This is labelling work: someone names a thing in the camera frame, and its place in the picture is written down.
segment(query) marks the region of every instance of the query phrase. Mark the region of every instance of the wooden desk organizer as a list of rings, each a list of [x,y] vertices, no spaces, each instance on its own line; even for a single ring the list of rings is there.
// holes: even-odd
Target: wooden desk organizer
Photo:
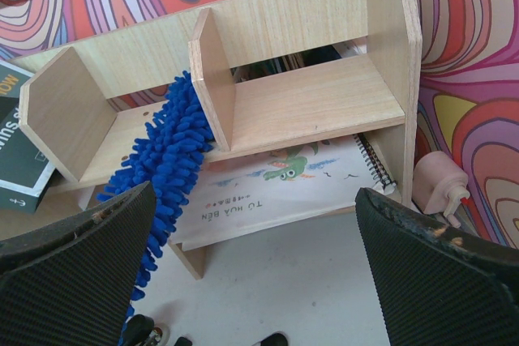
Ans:
[[[362,37],[352,58],[238,84],[230,73]],[[217,142],[207,160],[370,131],[409,205],[421,47],[416,0],[223,0],[14,60],[36,72],[20,124],[63,175],[50,194],[104,184],[162,105],[116,113],[106,99],[191,68]]]

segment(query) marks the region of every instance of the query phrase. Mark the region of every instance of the blue chenille fibers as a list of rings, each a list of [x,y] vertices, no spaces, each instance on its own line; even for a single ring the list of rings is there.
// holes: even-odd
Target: blue chenille fibers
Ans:
[[[147,139],[136,139],[134,153],[122,162],[123,169],[110,178],[106,194],[97,199],[104,202],[143,182],[151,181],[157,196],[157,209],[147,248],[131,294],[132,301],[144,297],[144,288],[155,271],[155,258],[162,257],[162,246],[175,231],[175,222],[182,206],[195,186],[204,153],[212,149],[214,140],[207,118],[191,82],[184,71],[169,86],[167,102],[153,114],[153,123],[146,123]],[[127,318],[133,316],[130,306]]]

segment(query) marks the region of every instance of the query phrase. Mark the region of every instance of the plywood board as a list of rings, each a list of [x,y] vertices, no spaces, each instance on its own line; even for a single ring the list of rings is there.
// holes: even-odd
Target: plywood board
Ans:
[[[78,182],[117,114],[74,48],[22,86],[20,129],[69,181]]]
[[[377,187],[381,179],[365,151],[360,141],[346,136],[208,167],[200,172],[171,240],[194,249],[353,206],[359,188]],[[295,153],[298,167],[291,160]],[[285,169],[273,173],[272,167]]]
[[[400,106],[364,54],[237,84],[230,154],[265,152],[403,121]]]
[[[234,143],[218,147],[206,161],[227,160],[320,139],[402,124],[405,115],[367,55],[327,62],[269,76],[266,84],[237,84]],[[60,180],[50,193],[106,183],[135,138],[146,136],[144,123],[163,103],[118,114],[79,183]]]
[[[205,272],[207,247],[183,251],[182,244],[168,241],[168,245],[195,280],[202,280]]]
[[[410,205],[418,109],[422,33],[417,0],[367,0],[367,52],[405,112],[405,124],[378,131],[384,153],[402,194]]]
[[[209,5],[231,67],[367,34],[366,0],[222,0]],[[72,44],[106,98],[171,83],[189,66],[187,42],[200,9]],[[60,49],[11,60],[36,72]]]
[[[390,199],[395,200],[396,202],[401,201],[400,192],[398,192],[398,190],[395,190],[388,197]],[[227,241],[229,239],[243,237],[244,235],[256,233],[258,231],[263,231],[265,229],[273,229],[275,227],[280,227],[285,224],[294,223],[294,222],[298,222],[298,221],[302,221],[302,220],[320,218],[323,216],[333,216],[336,214],[347,214],[350,212],[355,212],[355,206],[344,207],[344,208],[341,208],[341,209],[338,209],[335,211],[326,212],[321,215],[312,216],[311,218],[299,218],[299,219],[298,218],[292,218],[292,219],[287,218],[286,220],[283,220],[283,221],[281,221],[281,220],[270,221],[270,222],[264,223],[261,226],[254,226],[254,228],[247,227],[247,226],[241,226],[237,229],[234,229],[233,231],[229,231],[227,233],[227,235],[225,236],[225,239],[220,239],[219,237],[215,237],[213,235],[207,235],[205,237],[197,237],[197,239],[185,240],[182,244],[177,244],[177,246],[182,245],[182,248],[184,250],[189,250],[187,253],[189,253],[190,251],[195,252],[196,250],[202,250],[202,249],[204,249],[210,245],[213,245],[215,243],[218,243],[220,241]]]
[[[60,177],[50,183],[47,193],[58,194],[107,183],[115,171],[121,168],[121,162],[132,153],[135,138],[147,137],[144,123],[150,122],[153,113],[160,111],[163,104],[154,103],[119,113],[81,180],[69,182]]]
[[[210,8],[200,12],[189,41],[189,59],[196,95],[218,146],[227,152],[233,137],[236,87]]]

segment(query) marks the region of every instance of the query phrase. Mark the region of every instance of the wooden shelf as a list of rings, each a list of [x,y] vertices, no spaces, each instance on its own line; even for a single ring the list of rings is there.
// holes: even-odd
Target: wooden shelf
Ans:
[[[60,177],[50,194],[105,184],[164,103],[118,114],[79,182]],[[405,115],[364,54],[236,85],[233,142],[207,161],[336,138],[404,123]]]
[[[366,54],[236,84],[234,107],[231,150],[214,152],[218,159],[400,125],[405,120]]]
[[[64,177],[57,177],[50,183],[47,194],[106,184],[114,172],[121,168],[122,159],[132,153],[135,139],[146,138],[144,123],[150,122],[153,113],[159,111],[163,104],[162,101],[120,112],[81,179],[69,182]]]
[[[377,137],[373,132],[366,134],[367,139],[370,143],[370,145],[373,147],[373,149],[376,152],[376,155],[379,157],[380,161],[384,166],[386,165],[386,160],[384,157],[383,152],[380,150],[380,146],[378,144]],[[388,174],[390,177],[392,177],[392,173],[388,170]],[[354,203],[354,198],[357,194],[357,190],[353,192],[346,191],[345,192],[345,200],[350,199],[348,201]],[[401,202],[401,193],[400,191],[395,188],[394,191],[388,196],[389,198],[395,200],[396,202]],[[339,209],[335,209],[333,211],[333,208],[329,208],[328,210],[324,210],[323,213],[317,216],[309,216],[309,215],[290,215],[290,216],[283,216],[283,217],[273,217],[269,214],[271,219],[269,220],[262,220],[258,222],[255,218],[245,219],[242,220],[242,223],[233,225],[231,229],[212,229],[211,224],[207,224],[207,230],[196,230],[196,233],[193,234],[193,236],[185,237],[182,236],[182,239],[178,239],[178,236],[175,236],[173,234],[170,238],[170,244],[177,244],[182,245],[183,250],[195,250],[199,249],[200,247],[210,246],[214,243],[218,243],[221,241],[226,241],[228,239],[233,239],[236,237],[242,237],[247,234],[255,233],[264,229],[271,229],[277,226],[281,226],[288,223],[297,222],[300,220],[306,220],[306,219],[312,219],[322,216],[330,216],[330,215],[336,215],[339,213],[348,213],[348,212],[354,212],[355,206],[351,205],[348,207],[343,207]],[[191,215],[186,214],[186,218],[192,217]],[[181,229],[185,225],[177,225],[178,229]]]

